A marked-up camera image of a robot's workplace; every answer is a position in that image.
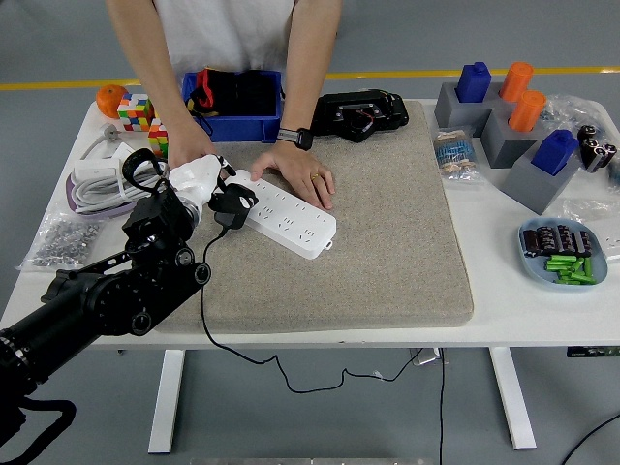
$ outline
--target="orange ball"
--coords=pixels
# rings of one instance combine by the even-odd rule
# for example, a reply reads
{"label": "orange ball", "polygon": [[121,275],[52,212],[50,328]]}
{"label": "orange ball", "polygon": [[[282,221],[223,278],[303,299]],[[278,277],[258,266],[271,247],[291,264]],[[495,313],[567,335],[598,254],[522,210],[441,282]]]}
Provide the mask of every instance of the orange ball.
{"label": "orange ball", "polygon": [[118,104],[128,91],[122,85],[108,84],[97,91],[97,107],[108,118],[118,119]]}

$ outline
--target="white power strip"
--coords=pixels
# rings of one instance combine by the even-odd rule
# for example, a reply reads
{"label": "white power strip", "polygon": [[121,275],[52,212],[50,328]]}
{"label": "white power strip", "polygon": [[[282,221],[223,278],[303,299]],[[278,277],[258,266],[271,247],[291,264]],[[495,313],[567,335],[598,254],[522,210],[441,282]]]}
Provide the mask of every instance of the white power strip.
{"label": "white power strip", "polygon": [[246,220],[250,228],[309,260],[331,248],[336,234],[333,216],[263,179],[251,181],[246,170],[237,170],[226,183],[252,189],[259,199]]}
{"label": "white power strip", "polygon": [[620,259],[620,218],[586,221],[585,226],[596,235],[608,261]]}

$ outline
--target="white t-shirt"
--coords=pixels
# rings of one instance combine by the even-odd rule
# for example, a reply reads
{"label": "white t-shirt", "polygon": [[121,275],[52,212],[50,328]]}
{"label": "white t-shirt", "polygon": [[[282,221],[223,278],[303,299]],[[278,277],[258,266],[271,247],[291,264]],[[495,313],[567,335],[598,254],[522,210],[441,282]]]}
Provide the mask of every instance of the white t-shirt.
{"label": "white t-shirt", "polygon": [[154,0],[181,79],[206,67],[282,71],[295,0]]}

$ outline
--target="black case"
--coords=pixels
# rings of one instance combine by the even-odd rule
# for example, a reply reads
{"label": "black case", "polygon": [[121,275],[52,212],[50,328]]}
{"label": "black case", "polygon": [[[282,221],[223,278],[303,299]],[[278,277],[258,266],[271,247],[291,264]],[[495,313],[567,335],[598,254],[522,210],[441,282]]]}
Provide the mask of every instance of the black case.
{"label": "black case", "polygon": [[310,131],[314,136],[334,134],[362,142],[375,131],[395,130],[409,122],[402,98],[371,89],[325,94],[317,102]]}

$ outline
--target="hand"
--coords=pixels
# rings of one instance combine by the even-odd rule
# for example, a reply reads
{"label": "hand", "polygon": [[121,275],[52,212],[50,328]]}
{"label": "hand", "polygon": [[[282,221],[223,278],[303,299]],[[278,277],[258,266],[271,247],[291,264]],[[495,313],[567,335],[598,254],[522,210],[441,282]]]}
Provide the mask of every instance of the hand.
{"label": "hand", "polygon": [[170,169],[191,162],[209,153],[215,154],[215,145],[208,134],[193,119],[168,128],[168,164]]}
{"label": "hand", "polygon": [[252,165],[252,181],[258,181],[266,168],[279,170],[299,196],[318,208],[331,210],[336,193],[331,171],[310,152],[278,140]]}

